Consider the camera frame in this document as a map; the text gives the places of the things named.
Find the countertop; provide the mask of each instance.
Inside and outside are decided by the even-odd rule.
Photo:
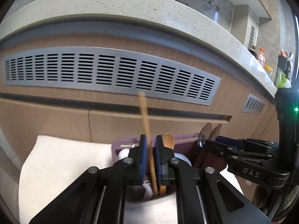
[[[276,93],[265,70],[243,44],[213,20],[174,0],[36,0],[1,23],[0,41],[45,22],[78,16],[124,18],[184,33],[242,67],[273,97]]]

